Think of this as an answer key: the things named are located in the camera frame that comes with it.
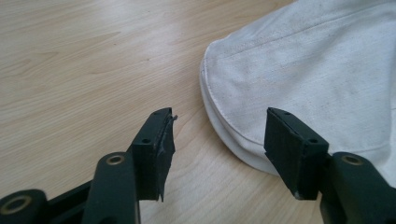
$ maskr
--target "folded cloth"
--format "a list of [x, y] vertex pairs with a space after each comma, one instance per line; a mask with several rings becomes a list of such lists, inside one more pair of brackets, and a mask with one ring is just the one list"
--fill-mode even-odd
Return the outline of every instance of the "folded cloth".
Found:
[[227, 147], [271, 173], [267, 107], [370, 160], [396, 187], [396, 2], [300, 0], [209, 45], [207, 114]]

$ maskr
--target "cloth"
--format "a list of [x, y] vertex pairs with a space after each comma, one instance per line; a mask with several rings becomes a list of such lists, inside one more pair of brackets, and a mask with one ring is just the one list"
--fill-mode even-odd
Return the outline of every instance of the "cloth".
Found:
[[211, 43], [201, 63], [207, 114], [242, 161], [265, 156], [267, 107], [370, 160], [396, 187], [396, 2], [300, 0]]

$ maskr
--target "wood grain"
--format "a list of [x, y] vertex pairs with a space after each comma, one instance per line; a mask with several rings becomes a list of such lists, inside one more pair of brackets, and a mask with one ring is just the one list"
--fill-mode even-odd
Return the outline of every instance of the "wood grain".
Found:
[[223, 145], [199, 89], [210, 42], [289, 2], [1, 1], [0, 197], [84, 183], [172, 106], [177, 153], [143, 223], [321, 223], [318, 202], [294, 200]]

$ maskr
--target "table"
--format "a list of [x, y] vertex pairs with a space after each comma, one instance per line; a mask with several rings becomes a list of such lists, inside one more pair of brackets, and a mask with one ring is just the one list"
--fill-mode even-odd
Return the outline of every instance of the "table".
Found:
[[171, 106], [177, 152], [143, 223], [322, 223], [318, 201], [296, 201], [221, 142], [199, 88], [209, 43], [290, 2], [1, 1], [0, 197], [51, 199], [90, 180]]

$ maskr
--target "wooden table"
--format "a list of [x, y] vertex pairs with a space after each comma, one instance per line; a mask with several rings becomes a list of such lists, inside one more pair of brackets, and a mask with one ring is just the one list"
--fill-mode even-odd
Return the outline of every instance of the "wooden table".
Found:
[[0, 197], [49, 199], [124, 151], [148, 115], [171, 106], [174, 155], [164, 203], [143, 223], [321, 223], [220, 141], [205, 112], [199, 64], [210, 42], [290, 0], [0, 2]]

